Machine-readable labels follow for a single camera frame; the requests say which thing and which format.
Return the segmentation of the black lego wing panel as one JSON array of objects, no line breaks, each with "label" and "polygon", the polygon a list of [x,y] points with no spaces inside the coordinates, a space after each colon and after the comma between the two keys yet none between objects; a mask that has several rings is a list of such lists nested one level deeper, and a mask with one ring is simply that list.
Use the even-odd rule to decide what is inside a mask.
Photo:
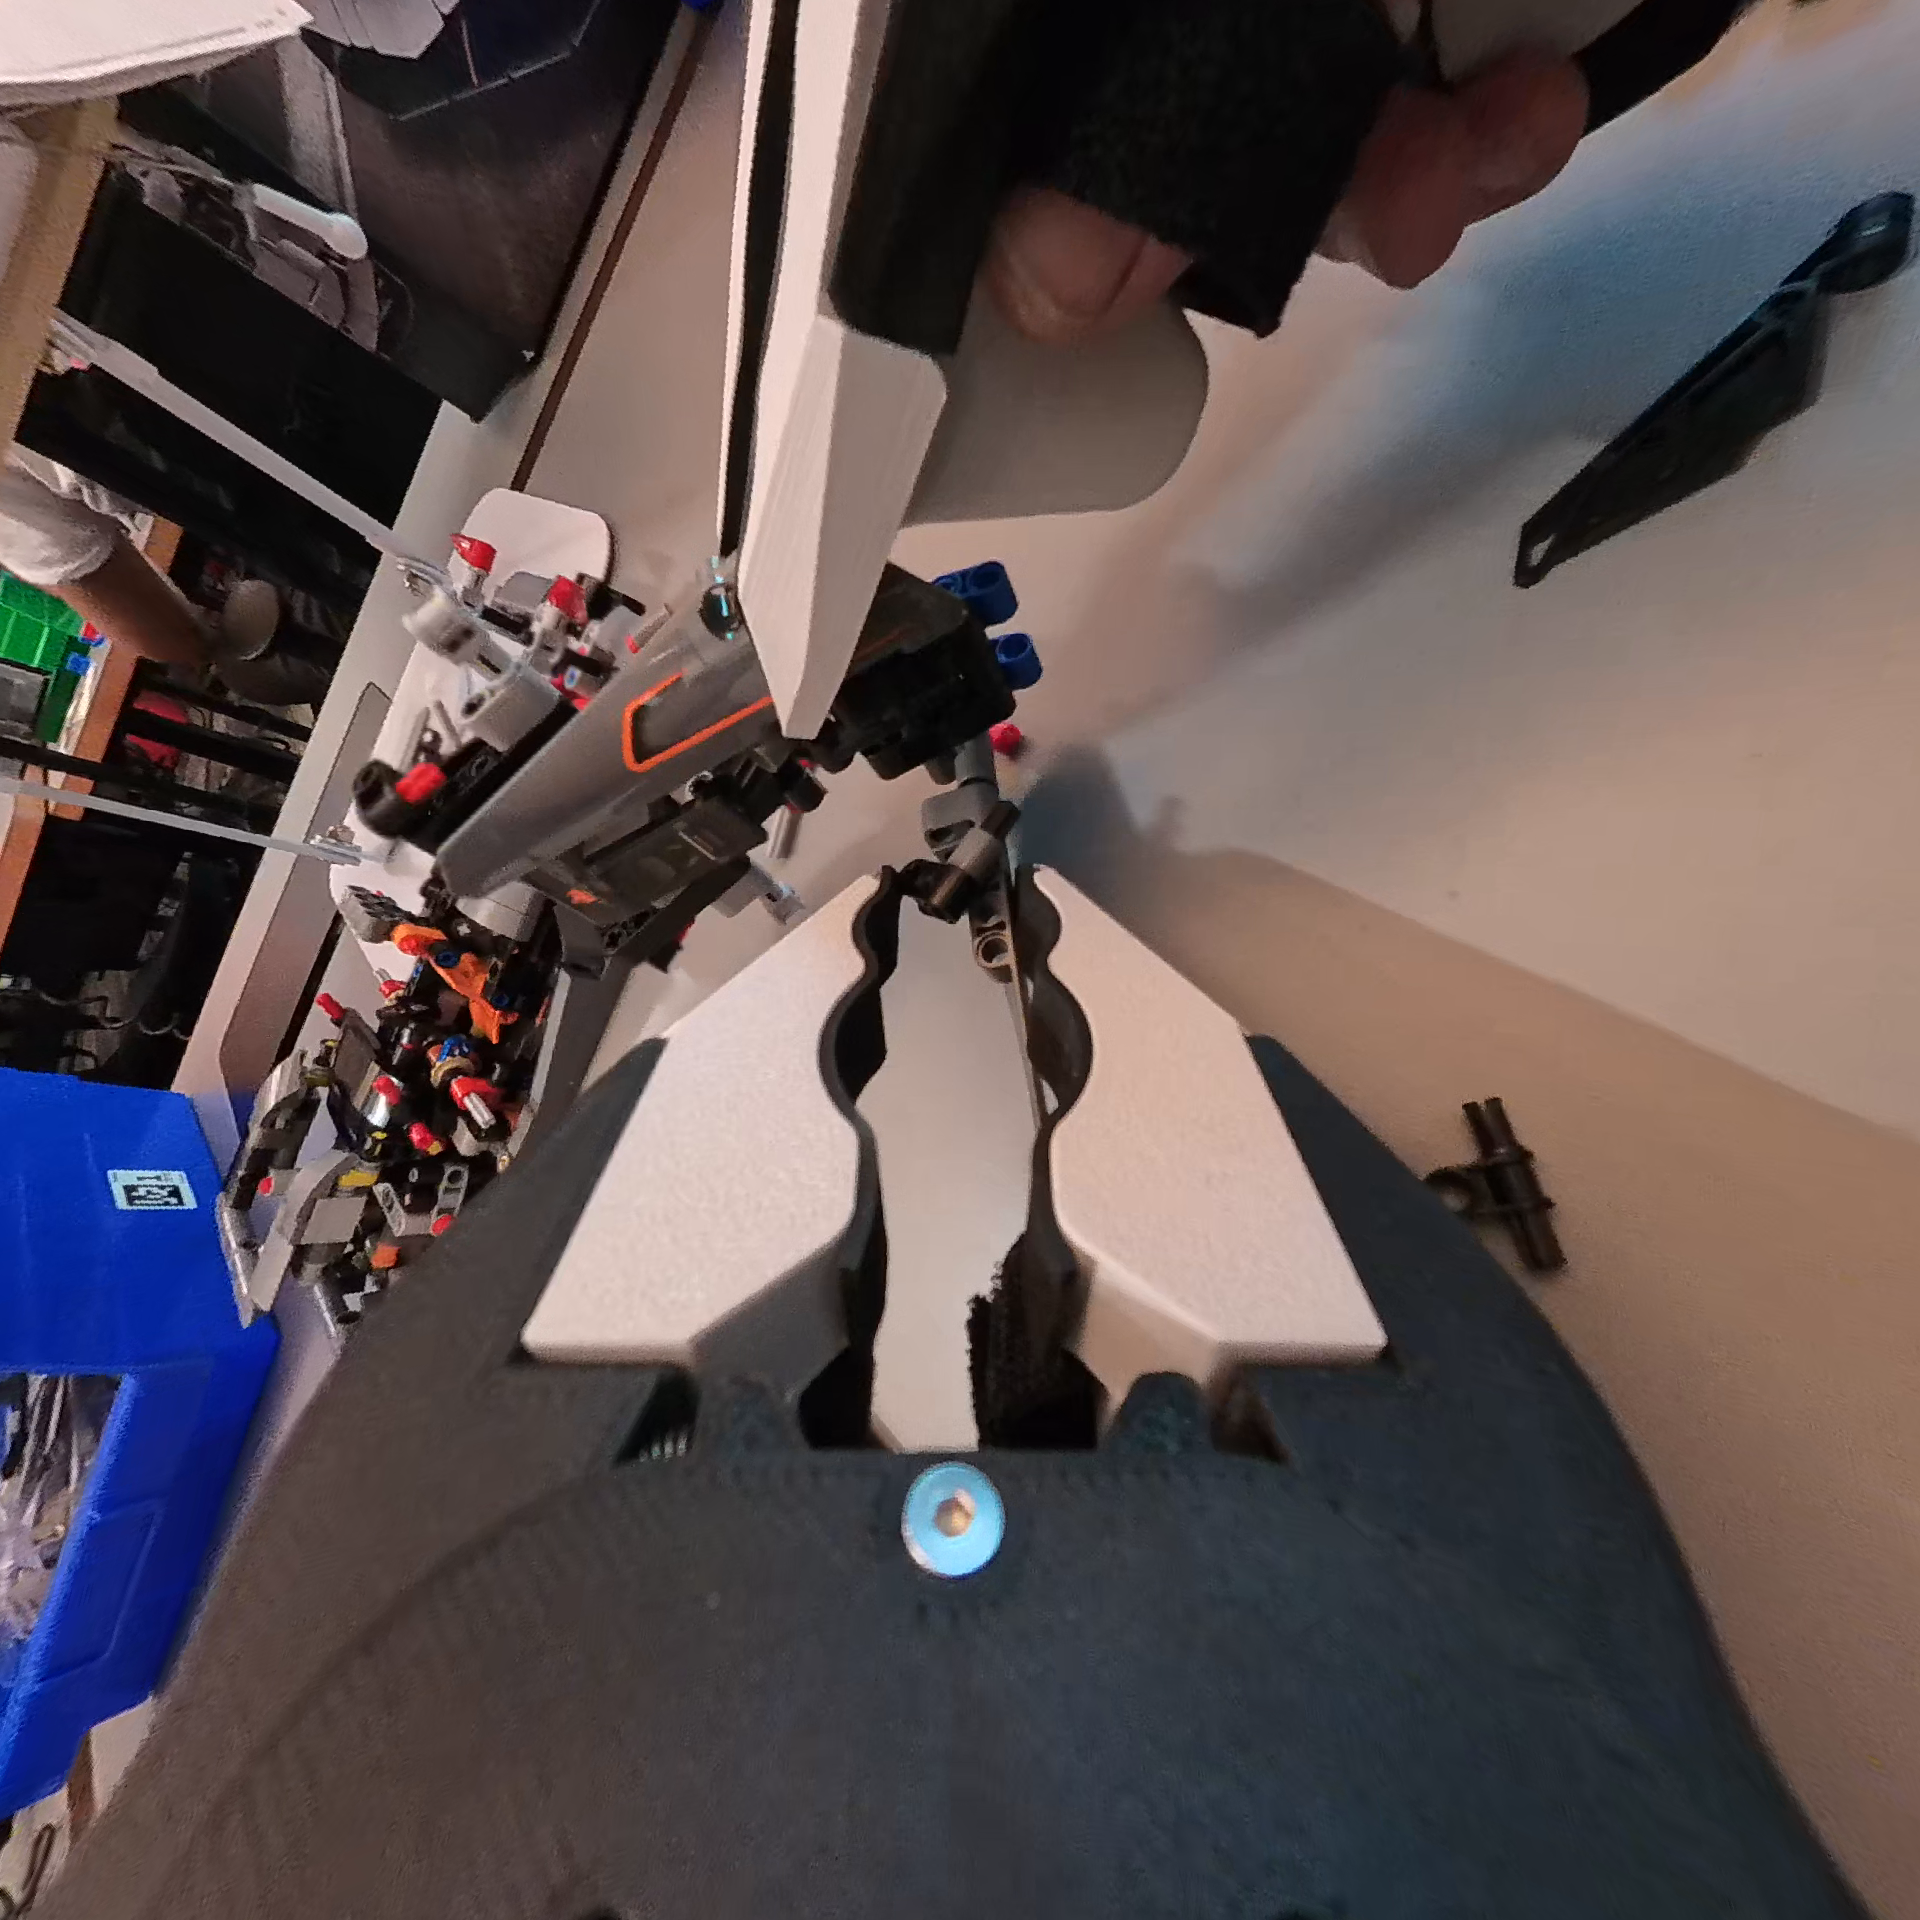
[{"label": "black lego wing panel", "polygon": [[1836,300],[1882,289],[1913,252],[1915,196],[1888,190],[1848,209],[1714,348],[1605,441],[1522,521],[1520,591],[1730,478],[1818,399]]}]

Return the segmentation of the white stand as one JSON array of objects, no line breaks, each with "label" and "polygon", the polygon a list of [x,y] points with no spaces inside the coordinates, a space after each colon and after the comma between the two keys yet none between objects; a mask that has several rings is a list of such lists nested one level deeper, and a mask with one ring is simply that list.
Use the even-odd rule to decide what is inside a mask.
[{"label": "white stand", "polygon": [[185,358],[163,339],[144,382],[51,336],[12,444],[140,508],[138,548],[197,610],[219,614],[243,582],[280,593],[265,656],[146,663],[275,715],[316,719],[382,562],[368,528],[398,523],[443,400],[321,328],[185,334]]}]

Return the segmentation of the clear plastic bags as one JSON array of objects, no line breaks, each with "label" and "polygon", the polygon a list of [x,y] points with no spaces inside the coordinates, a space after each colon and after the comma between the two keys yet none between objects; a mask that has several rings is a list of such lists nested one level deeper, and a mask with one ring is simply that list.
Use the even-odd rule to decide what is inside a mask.
[{"label": "clear plastic bags", "polygon": [[116,1377],[3,1378],[3,1672],[12,1673],[53,1596],[101,1455]]}]

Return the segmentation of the grey orange-striped lego panel assembly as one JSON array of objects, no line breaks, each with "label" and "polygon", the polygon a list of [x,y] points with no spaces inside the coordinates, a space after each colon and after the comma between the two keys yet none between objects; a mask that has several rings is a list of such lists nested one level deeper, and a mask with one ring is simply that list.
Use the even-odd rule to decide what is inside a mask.
[{"label": "grey orange-striped lego panel assembly", "polygon": [[[637,607],[617,622],[637,627]],[[608,962],[662,967],[686,929],[750,881],[772,826],[817,809],[825,777],[867,761],[877,780],[957,770],[964,747],[1013,723],[1017,692],[971,614],[898,564],[822,732],[786,736],[729,583],[649,638],[586,711],[516,753],[494,799],[454,826],[438,872],[457,897],[528,881],[608,940]]]}]

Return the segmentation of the large lego car model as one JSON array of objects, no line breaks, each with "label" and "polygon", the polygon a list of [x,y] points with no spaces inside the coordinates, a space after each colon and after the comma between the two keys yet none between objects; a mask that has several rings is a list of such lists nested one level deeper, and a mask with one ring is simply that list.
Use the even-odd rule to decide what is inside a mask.
[{"label": "large lego car model", "polygon": [[217,1226],[245,1323],[310,1291],[354,1326],[430,1252],[530,1144],[542,1107],[568,1100],[593,1049],[593,983],[608,940],[528,881],[457,897],[438,870],[454,826],[496,795],[516,753],[550,743],[621,663],[634,614],[603,583],[558,577],[504,652],[501,632],[448,560],[401,564],[403,635],[468,668],[475,698],[451,746],[424,732],[404,770],[373,760],[348,790],[364,822],[432,856],[418,913],[345,887],[331,931],[373,969],[364,1014],[321,992],[306,1039],[256,1094]]}]

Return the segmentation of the beige support beam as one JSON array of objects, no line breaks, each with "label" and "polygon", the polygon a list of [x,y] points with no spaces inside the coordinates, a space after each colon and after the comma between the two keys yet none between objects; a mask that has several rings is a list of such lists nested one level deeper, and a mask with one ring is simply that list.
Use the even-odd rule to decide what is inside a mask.
[{"label": "beige support beam", "polygon": [[3,449],[12,446],[116,135],[115,97],[5,113]]}]

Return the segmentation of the person's right hand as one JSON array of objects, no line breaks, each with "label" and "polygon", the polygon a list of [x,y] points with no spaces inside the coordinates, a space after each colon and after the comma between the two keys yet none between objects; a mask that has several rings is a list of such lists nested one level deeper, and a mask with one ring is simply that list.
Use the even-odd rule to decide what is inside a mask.
[{"label": "person's right hand", "polygon": [[1317,257],[1394,291],[1437,275],[1470,228],[1569,168],[1588,106],[1571,56],[1522,48],[1453,87],[1393,87],[1357,142],[1274,160],[1192,218],[1121,218],[1027,188],[998,216],[979,284],[1041,346],[1089,344],[1176,303],[1269,334]]}]

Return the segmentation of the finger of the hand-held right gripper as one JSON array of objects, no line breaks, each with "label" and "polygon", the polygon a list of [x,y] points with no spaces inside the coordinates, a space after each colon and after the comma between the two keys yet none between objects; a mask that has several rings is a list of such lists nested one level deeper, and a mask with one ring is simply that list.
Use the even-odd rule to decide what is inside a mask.
[{"label": "finger of the hand-held right gripper", "polygon": [[772,324],[795,108],[798,7],[750,6],[726,308],[726,419],[713,564],[731,585],[746,546],[762,376]]},{"label": "finger of the hand-held right gripper", "polygon": [[936,358],[873,339],[830,297],[893,6],[798,7],[776,314],[737,596],[780,730],[817,736],[946,404]]}]

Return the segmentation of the white paper stack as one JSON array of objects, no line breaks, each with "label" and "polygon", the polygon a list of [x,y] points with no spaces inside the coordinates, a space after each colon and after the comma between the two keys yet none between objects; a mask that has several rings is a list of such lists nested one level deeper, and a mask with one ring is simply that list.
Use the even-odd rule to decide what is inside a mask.
[{"label": "white paper stack", "polygon": [[297,2],[5,2],[3,113],[198,75],[308,24]]}]

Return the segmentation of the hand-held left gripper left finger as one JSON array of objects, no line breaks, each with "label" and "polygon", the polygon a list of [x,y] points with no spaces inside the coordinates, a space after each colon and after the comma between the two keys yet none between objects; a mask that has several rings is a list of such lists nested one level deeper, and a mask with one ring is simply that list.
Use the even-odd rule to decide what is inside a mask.
[{"label": "hand-held left gripper left finger", "polygon": [[886,1233],[857,1110],[885,1062],[900,873],[813,911],[641,1049],[648,1075],[522,1331],[538,1360],[772,1388],[873,1443]]}]

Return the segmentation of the black T-shaped pin connector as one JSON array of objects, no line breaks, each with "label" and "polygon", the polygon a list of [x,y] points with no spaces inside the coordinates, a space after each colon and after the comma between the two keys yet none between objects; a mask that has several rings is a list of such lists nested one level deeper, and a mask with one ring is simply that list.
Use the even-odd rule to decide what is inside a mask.
[{"label": "black T-shaped pin connector", "polygon": [[1466,1161],[1430,1169],[1425,1186],[1449,1211],[1478,1227],[1509,1236],[1522,1268],[1556,1276],[1569,1268],[1569,1252],[1555,1220],[1539,1159],[1528,1147],[1499,1096],[1467,1100],[1461,1119],[1472,1137]]}]

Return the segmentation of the blue bin with square tag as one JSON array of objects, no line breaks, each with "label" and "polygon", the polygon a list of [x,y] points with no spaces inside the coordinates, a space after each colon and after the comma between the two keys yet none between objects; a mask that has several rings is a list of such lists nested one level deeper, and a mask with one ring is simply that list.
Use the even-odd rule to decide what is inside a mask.
[{"label": "blue bin with square tag", "polygon": [[149,1699],[217,1547],[280,1334],[243,1321],[192,1103],[3,1072],[5,1377],[108,1382],[53,1590],[5,1658],[3,1811]]}]

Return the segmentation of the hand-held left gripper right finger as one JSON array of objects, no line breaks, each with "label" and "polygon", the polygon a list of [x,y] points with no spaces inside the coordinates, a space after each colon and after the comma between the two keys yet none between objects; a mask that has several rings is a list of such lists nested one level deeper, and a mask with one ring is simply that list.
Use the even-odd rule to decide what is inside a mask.
[{"label": "hand-held left gripper right finger", "polygon": [[1149,1377],[1230,1406],[1386,1356],[1380,1315],[1253,1039],[1053,870],[1013,904],[1036,1140],[1025,1226],[968,1318],[987,1450],[1089,1450]]}]

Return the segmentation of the printed lego set box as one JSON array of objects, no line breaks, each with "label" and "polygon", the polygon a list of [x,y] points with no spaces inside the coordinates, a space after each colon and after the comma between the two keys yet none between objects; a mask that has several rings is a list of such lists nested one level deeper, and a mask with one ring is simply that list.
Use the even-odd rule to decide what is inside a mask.
[{"label": "printed lego set box", "polygon": [[144,206],[470,420],[542,358],[692,6],[304,6],[122,104]]}]

